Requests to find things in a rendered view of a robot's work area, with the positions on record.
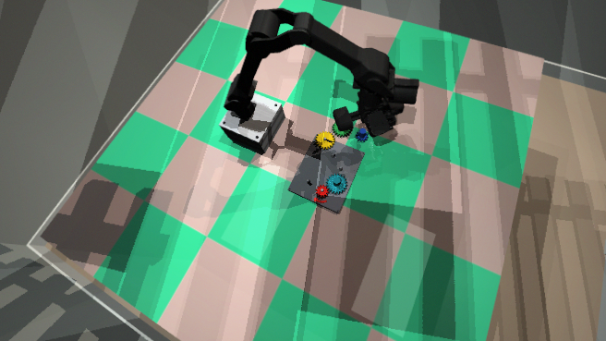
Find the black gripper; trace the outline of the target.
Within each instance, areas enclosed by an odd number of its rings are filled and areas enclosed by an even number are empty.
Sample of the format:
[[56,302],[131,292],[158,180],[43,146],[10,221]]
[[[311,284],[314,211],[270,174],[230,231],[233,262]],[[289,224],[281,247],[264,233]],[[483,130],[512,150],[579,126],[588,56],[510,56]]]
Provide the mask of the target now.
[[[358,91],[359,97],[360,91]],[[344,130],[353,130],[353,121],[361,119],[361,116],[364,112],[367,111],[376,111],[378,107],[383,106],[384,114],[388,113],[388,115],[393,114],[394,116],[403,112],[404,104],[400,103],[389,103],[389,97],[383,96],[383,99],[375,105],[364,104],[359,97],[357,101],[358,110],[352,113],[348,112],[346,106],[333,110],[333,118],[338,127],[339,131]]]

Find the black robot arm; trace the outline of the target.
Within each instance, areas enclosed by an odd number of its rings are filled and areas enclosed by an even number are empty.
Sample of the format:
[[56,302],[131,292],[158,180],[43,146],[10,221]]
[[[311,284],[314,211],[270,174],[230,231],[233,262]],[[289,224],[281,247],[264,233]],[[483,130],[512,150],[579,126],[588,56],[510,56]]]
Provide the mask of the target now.
[[[286,23],[293,29],[277,35],[280,24]],[[231,111],[231,116],[248,121],[256,107],[251,100],[261,60],[295,45],[306,45],[347,67],[354,76],[353,89],[360,89],[364,104],[378,104],[383,96],[389,97],[389,103],[415,104],[417,100],[419,79],[395,79],[395,68],[387,54],[352,43],[310,13],[275,8],[255,12],[245,43],[247,53],[240,72],[230,83],[223,108]],[[384,114],[381,106],[364,112],[361,121],[374,138],[394,129],[396,119],[393,114]]]

